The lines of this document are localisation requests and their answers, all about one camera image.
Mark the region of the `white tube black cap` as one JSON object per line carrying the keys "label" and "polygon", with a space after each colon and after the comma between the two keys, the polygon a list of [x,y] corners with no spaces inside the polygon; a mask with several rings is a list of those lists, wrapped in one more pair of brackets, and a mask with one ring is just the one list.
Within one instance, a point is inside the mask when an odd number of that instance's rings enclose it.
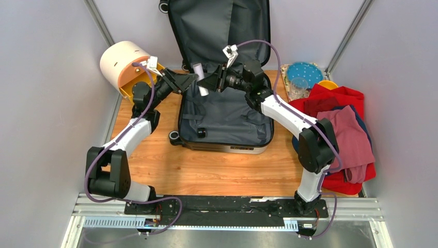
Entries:
{"label": "white tube black cap", "polygon": [[205,78],[204,70],[202,68],[202,64],[201,63],[194,64],[193,65],[193,70],[194,70],[194,73],[198,75],[198,79],[197,79],[197,83],[196,84],[198,86],[199,93],[200,93],[200,95],[202,97],[205,97],[205,96],[207,96],[209,94],[209,90],[204,88],[204,87],[202,87],[202,86],[200,86],[199,83],[198,83],[200,80],[203,80]]}

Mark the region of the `astronaut print suitcase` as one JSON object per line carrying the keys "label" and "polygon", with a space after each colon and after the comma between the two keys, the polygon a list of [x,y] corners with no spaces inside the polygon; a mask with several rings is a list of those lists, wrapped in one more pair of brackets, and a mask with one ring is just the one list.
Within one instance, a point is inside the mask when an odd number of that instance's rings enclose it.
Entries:
{"label": "astronaut print suitcase", "polygon": [[[235,71],[248,61],[265,65],[270,59],[268,1],[167,1],[167,14],[190,72],[197,63],[205,75],[227,64],[227,45],[239,47]],[[198,138],[197,128],[206,128],[207,136]],[[180,144],[192,150],[260,154],[273,138],[274,122],[252,109],[243,91],[227,88],[202,97],[193,84],[182,97],[178,133]]]}

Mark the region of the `cream mini drawer cabinet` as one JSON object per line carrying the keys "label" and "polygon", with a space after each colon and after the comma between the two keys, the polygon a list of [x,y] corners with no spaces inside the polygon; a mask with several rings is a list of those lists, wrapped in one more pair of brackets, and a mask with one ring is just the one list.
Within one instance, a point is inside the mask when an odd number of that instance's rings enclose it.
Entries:
{"label": "cream mini drawer cabinet", "polygon": [[123,98],[133,104],[133,86],[138,82],[146,82],[148,85],[151,83],[146,72],[141,67],[134,67],[132,64],[145,65],[150,56],[135,43],[120,41],[104,51],[100,58],[100,70]]}

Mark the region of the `dark red garment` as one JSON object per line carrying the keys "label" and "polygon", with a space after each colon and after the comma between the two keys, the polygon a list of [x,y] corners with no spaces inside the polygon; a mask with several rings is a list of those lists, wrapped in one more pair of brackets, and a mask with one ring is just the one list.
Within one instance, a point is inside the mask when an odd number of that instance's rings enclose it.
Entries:
{"label": "dark red garment", "polygon": [[304,102],[304,113],[311,117],[316,117],[319,112],[330,111],[338,106],[339,102],[335,97],[325,99],[310,99]]}

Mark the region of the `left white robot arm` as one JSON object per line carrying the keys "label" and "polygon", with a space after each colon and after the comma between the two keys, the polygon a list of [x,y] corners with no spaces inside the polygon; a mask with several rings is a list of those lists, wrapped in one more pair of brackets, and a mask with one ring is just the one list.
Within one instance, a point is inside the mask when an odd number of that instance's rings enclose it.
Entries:
{"label": "left white robot arm", "polygon": [[127,126],[110,142],[101,147],[91,147],[87,152],[84,188],[87,197],[94,196],[138,204],[144,214],[157,210],[158,200],[154,188],[131,179],[128,158],[137,146],[158,126],[160,112],[156,107],[171,93],[182,94],[199,78],[197,74],[182,74],[167,68],[155,80],[136,82],[132,87],[132,118]]}

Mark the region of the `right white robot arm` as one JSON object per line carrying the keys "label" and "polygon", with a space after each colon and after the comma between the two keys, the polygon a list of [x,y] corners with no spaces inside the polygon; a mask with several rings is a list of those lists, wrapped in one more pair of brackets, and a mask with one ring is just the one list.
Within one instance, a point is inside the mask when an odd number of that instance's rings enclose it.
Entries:
{"label": "right white robot arm", "polygon": [[252,109],[277,121],[298,139],[303,175],[294,208],[300,216],[310,215],[320,198],[324,176],[339,154],[331,122],[315,119],[288,105],[264,84],[264,71],[256,60],[246,62],[240,72],[226,64],[219,65],[197,84],[209,91],[223,92],[230,87],[245,92],[245,100]]}

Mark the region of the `floral placemat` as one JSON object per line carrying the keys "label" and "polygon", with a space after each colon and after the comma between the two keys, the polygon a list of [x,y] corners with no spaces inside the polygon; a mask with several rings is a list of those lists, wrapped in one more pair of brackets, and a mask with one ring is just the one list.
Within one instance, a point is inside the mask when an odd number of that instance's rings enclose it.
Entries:
{"label": "floral placemat", "polygon": [[[282,73],[282,77],[283,77],[283,80],[284,80],[284,86],[285,86],[285,89],[287,91],[288,100],[292,101],[292,99],[290,97],[291,82],[287,79],[287,76],[286,76],[286,69],[288,68],[289,65],[291,65],[291,64],[281,65],[281,73]],[[309,96],[310,90],[311,89],[307,89],[307,94],[303,98],[307,98]]]}

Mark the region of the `clear plastic cup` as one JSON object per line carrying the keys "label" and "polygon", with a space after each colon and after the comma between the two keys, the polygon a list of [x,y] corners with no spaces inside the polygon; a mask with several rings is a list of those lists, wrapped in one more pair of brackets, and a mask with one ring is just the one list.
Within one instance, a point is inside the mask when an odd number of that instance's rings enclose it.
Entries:
{"label": "clear plastic cup", "polygon": [[292,100],[300,99],[307,94],[308,83],[304,78],[294,77],[291,80],[290,97]]}

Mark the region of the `teal dotted plate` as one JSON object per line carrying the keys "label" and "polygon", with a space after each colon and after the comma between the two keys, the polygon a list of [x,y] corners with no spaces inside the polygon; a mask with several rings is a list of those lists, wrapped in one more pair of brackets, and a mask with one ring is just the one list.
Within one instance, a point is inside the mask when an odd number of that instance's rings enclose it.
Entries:
{"label": "teal dotted plate", "polygon": [[312,89],[314,85],[324,80],[322,70],[316,64],[307,62],[295,62],[289,65],[286,69],[286,76],[291,83],[298,79],[300,86],[306,81],[308,89]]}

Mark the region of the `orange bowl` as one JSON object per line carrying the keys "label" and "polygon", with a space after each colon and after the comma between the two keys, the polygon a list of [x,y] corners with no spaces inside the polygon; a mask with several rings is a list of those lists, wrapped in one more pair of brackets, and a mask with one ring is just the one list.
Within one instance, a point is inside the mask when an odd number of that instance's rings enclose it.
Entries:
{"label": "orange bowl", "polygon": [[336,88],[339,87],[336,83],[334,83],[333,81],[330,81],[330,80],[320,81],[318,83],[318,85],[320,85],[320,86],[322,86],[322,87],[324,87],[326,89],[329,89],[329,90],[333,90],[333,89],[336,89]]}

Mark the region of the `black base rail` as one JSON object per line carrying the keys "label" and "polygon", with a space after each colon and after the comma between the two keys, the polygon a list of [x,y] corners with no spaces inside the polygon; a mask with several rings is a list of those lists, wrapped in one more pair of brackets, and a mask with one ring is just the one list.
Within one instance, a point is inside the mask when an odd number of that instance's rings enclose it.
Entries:
{"label": "black base rail", "polygon": [[292,198],[244,196],[167,195],[155,204],[126,204],[127,215],[150,215],[159,223],[175,226],[280,227],[285,218],[328,218],[326,202],[318,203],[307,213],[299,212]]}

